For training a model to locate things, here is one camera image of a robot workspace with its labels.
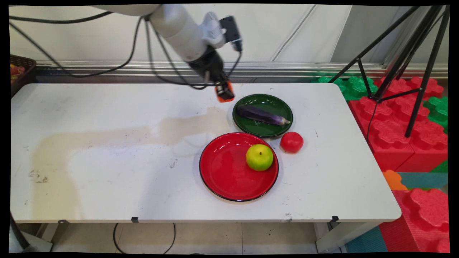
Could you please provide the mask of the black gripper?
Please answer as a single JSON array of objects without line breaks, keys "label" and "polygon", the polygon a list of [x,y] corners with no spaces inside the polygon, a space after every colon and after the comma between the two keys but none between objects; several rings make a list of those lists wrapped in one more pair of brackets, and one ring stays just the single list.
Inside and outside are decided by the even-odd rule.
[{"label": "black gripper", "polygon": [[223,60],[214,48],[207,48],[196,60],[187,62],[189,67],[203,80],[203,85],[215,85],[215,92],[219,102],[234,100],[234,91],[228,75],[223,69]]}]

